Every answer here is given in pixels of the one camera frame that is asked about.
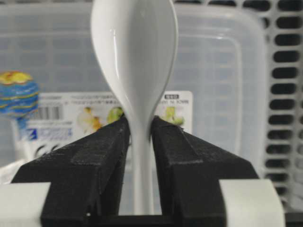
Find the spoon handle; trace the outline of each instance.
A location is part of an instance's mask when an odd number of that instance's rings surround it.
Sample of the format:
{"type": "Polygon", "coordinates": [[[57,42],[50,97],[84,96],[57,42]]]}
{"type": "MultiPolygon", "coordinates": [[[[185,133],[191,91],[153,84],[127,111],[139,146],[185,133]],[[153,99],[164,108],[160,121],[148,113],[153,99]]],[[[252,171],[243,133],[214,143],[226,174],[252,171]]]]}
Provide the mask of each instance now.
{"type": "Polygon", "coordinates": [[[131,128],[134,183],[134,214],[153,214],[150,131],[131,128]]]}

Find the barcode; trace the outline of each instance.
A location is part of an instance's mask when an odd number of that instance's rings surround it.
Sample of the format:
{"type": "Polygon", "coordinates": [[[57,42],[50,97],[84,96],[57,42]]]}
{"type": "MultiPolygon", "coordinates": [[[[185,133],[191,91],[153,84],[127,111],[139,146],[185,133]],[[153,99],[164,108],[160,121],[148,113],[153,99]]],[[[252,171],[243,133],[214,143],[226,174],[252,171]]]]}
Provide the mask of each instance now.
{"type": "Polygon", "coordinates": [[[63,119],[62,106],[38,107],[31,120],[61,120],[63,119]]]}

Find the lollipop stick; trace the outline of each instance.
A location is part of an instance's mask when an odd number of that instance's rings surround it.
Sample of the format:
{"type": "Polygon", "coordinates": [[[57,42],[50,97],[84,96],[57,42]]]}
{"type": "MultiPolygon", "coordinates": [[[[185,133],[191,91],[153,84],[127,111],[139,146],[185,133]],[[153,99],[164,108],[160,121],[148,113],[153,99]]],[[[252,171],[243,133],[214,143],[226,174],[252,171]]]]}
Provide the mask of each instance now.
{"type": "Polygon", "coordinates": [[[22,156],[26,161],[33,159],[31,146],[28,143],[27,136],[27,122],[25,118],[17,118],[17,127],[18,127],[18,149],[21,150],[22,156]]]}

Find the spoon bowl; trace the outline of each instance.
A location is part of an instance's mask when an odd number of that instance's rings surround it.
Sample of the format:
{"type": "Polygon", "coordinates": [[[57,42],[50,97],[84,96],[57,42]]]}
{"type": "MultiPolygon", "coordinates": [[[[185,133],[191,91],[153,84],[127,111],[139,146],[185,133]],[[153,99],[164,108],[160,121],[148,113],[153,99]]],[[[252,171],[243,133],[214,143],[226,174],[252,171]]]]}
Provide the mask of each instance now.
{"type": "Polygon", "coordinates": [[[151,214],[150,127],[172,73],[178,26],[171,0],[96,0],[92,40],[101,70],[130,125],[134,212],[151,214]]]}

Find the black clamp jaw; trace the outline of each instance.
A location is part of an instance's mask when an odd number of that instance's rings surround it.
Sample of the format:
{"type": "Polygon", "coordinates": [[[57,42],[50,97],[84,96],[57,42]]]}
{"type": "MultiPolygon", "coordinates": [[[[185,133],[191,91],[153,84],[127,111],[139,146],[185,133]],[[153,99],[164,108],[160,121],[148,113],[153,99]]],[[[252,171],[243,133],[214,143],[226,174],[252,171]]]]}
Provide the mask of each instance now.
{"type": "MultiPolygon", "coordinates": [[[[225,227],[220,179],[257,179],[251,163],[155,117],[161,216],[118,216],[130,131],[121,118],[23,165],[12,183],[51,182],[43,227],[225,227]]],[[[287,214],[303,227],[303,214],[287,214]]]]}

